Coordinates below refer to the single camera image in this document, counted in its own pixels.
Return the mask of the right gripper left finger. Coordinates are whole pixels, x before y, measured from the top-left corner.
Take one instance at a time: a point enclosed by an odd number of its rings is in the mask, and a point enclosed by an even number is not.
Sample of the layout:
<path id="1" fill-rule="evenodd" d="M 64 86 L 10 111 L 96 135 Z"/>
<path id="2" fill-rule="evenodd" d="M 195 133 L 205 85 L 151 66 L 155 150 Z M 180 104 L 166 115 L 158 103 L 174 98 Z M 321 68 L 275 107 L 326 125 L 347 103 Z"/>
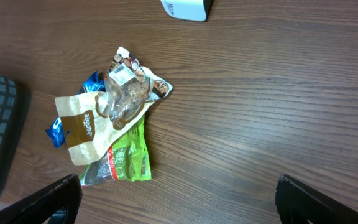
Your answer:
<path id="1" fill-rule="evenodd" d="M 69 174 L 0 211 L 2 224 L 74 223 L 82 199 L 79 177 Z"/>

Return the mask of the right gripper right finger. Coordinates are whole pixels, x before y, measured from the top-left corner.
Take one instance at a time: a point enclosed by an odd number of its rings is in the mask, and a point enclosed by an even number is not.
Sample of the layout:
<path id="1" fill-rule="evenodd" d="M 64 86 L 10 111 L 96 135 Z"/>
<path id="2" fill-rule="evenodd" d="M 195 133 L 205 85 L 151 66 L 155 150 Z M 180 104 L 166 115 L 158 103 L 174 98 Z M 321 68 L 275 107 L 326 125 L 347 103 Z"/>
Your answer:
<path id="1" fill-rule="evenodd" d="M 281 175 L 275 204 L 282 223 L 358 224 L 358 212 L 299 180 Z"/>

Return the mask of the green snack bag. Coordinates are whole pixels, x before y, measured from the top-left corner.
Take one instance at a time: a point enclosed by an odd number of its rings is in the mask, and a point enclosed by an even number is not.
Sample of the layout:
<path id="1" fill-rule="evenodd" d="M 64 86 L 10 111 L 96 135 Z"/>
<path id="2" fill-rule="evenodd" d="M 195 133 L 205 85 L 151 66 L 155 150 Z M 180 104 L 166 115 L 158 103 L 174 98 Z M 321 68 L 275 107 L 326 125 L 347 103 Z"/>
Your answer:
<path id="1" fill-rule="evenodd" d="M 144 117 L 123 134 L 98 161 L 85 166 L 82 187 L 118 180 L 145 181 L 152 178 L 149 152 L 144 138 Z"/>

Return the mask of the beige brown pastry bag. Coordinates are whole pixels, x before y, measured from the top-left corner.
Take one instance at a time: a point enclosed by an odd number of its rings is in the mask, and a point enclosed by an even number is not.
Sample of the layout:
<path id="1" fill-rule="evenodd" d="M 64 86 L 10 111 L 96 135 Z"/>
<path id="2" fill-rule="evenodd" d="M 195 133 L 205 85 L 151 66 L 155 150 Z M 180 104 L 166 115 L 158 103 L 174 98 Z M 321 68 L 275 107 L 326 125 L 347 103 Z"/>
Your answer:
<path id="1" fill-rule="evenodd" d="M 104 84 L 104 91 L 55 99 L 68 152 L 76 166 L 102 158 L 150 106 L 173 89 L 124 47 L 114 55 Z"/>

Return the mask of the blue Oreo cookie pack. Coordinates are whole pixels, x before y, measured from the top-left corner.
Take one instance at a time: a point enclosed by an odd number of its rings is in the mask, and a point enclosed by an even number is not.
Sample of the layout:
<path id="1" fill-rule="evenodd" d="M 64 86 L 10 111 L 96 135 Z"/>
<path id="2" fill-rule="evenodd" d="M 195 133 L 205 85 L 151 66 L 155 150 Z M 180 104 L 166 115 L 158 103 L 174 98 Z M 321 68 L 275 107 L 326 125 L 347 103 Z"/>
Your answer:
<path id="1" fill-rule="evenodd" d="M 80 89 L 77 91 L 77 95 L 87 92 L 94 91 L 105 91 L 104 79 L 101 78 L 102 73 L 95 71 L 92 75 L 88 77 L 86 81 L 83 82 Z M 63 130 L 63 124 L 58 117 L 51 126 L 45 130 L 48 137 L 52 140 L 54 147 L 60 147 L 65 142 L 65 134 Z"/>

